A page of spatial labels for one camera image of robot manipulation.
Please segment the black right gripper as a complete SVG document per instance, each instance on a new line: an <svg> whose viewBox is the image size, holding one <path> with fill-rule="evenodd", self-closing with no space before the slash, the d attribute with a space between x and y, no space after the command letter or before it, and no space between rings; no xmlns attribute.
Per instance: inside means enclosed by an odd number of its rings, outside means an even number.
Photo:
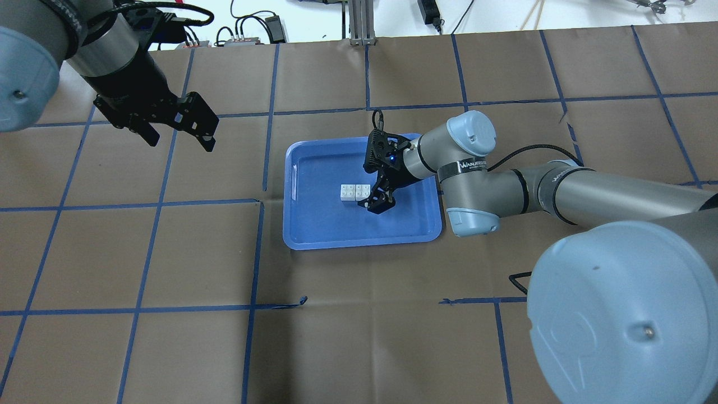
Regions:
<svg viewBox="0 0 718 404"><path fill-rule="evenodd" d="M404 151L412 146L410 139L375 128L367 138L366 158L362 167L368 174L377 172L373 186L361 186L360 207L372 214L382 214L397 204L393 191L418 182L418 177L404 163Z"/></svg>

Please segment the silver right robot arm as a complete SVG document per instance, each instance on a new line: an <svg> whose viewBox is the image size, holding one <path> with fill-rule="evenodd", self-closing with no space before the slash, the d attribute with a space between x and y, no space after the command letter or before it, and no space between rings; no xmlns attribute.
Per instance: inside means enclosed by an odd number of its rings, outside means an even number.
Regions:
<svg viewBox="0 0 718 404"><path fill-rule="evenodd" d="M564 403L715 403L716 194L614 176L566 159L499 172L496 131L469 111L410 140L372 113L360 205L395 206L395 191L438 179L456 236L546 212L585 228L544 251L530 273L527 315L538 365Z"/></svg>

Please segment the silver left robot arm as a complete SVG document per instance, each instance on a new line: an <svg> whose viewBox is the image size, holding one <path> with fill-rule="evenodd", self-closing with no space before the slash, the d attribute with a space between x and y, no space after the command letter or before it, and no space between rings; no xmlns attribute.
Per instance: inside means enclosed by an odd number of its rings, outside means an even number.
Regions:
<svg viewBox="0 0 718 404"><path fill-rule="evenodd" d="M3 1L1 11L2 131L38 123L67 62L115 128L155 146L158 123L214 149L218 116L200 94L174 94L149 54L152 44L180 43L190 26L211 23L211 11L144 1Z"/></svg>

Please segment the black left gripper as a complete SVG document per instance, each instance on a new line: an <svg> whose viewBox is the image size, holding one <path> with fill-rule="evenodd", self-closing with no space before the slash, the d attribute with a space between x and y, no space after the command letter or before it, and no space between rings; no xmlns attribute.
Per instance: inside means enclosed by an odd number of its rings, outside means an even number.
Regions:
<svg viewBox="0 0 718 404"><path fill-rule="evenodd" d="M197 92L178 97L150 54L138 51L118 71L93 77L93 101L115 128L127 128L154 148L160 140L154 123L171 126L197 139L207 153L216 145L219 118Z"/></svg>

